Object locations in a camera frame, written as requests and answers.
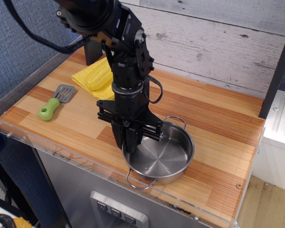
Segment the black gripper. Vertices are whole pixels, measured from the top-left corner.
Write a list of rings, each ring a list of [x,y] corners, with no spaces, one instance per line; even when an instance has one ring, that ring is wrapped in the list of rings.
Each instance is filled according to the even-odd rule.
[[[157,84],[161,90],[155,101],[150,100],[150,82]],[[141,144],[143,136],[160,141],[162,139],[163,121],[149,109],[149,104],[158,103],[163,95],[163,88],[159,81],[146,79],[136,88],[125,89],[112,83],[114,100],[99,100],[98,118],[111,123],[112,131],[118,148],[126,140],[128,153],[133,153]]]

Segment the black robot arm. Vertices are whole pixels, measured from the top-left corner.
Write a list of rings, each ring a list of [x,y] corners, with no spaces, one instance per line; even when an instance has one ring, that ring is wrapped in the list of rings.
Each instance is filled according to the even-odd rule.
[[[114,100],[97,102],[98,117],[111,123],[116,144],[133,153],[144,136],[162,138],[163,122],[149,109],[153,58],[142,23],[117,0],[60,0],[61,22],[100,43],[113,73]]]

